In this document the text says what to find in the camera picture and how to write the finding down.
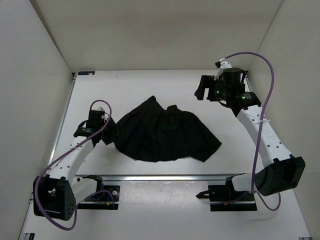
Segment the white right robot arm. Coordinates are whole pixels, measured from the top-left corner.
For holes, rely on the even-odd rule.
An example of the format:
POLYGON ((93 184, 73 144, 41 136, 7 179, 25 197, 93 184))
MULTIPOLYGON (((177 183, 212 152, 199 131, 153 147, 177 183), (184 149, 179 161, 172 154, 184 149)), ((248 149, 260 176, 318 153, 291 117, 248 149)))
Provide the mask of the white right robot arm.
POLYGON ((251 177, 232 177, 232 183, 224 187, 226 198, 236 200, 244 191, 269 196, 297 187, 306 163, 285 147, 265 117, 257 95, 246 91, 244 70, 231 67, 220 71, 219 76, 202 75, 194 95, 199 101, 207 99, 231 109, 256 146, 253 161, 260 158, 262 162, 262 170, 253 169, 251 177))

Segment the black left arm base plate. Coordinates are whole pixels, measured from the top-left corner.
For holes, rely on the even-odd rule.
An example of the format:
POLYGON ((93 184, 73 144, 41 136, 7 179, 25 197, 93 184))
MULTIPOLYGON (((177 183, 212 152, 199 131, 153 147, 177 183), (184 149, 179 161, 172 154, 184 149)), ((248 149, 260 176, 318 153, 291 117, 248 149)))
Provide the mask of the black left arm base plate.
POLYGON ((101 176, 76 177, 72 183, 79 210, 118 210, 121 186, 101 176))

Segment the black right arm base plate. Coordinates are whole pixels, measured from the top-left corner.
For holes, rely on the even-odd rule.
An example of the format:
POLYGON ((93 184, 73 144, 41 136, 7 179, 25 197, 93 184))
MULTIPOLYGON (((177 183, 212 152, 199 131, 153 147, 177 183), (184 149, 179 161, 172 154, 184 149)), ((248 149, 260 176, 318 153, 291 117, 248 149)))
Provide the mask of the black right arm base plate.
POLYGON ((231 177, 224 184, 209 184, 208 190, 196 195, 197 199, 209 199, 211 212, 254 212, 257 211, 255 197, 248 191, 235 191, 231 177))

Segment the black pleated skirt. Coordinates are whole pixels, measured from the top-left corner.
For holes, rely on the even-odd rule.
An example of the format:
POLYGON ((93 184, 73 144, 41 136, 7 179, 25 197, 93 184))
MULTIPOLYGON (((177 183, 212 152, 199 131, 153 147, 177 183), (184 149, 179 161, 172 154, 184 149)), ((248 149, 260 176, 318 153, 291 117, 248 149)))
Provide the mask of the black pleated skirt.
POLYGON ((191 157, 208 160, 222 145, 192 112, 176 105, 162 108, 155 96, 123 116, 115 140, 122 154, 143 162, 169 162, 191 157))

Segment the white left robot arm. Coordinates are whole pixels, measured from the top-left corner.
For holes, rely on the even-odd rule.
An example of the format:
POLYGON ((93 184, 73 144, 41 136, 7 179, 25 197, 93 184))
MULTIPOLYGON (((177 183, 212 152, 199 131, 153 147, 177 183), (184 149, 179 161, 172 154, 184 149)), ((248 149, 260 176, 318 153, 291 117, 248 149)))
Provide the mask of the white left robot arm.
POLYGON ((114 202, 112 192, 104 187, 103 178, 89 174, 77 176, 86 157, 99 142, 112 143, 119 135, 112 118, 85 120, 77 127, 69 149, 33 182, 33 213, 45 217, 53 224, 57 220, 68 221, 77 216, 83 201, 97 201, 107 195, 114 202))

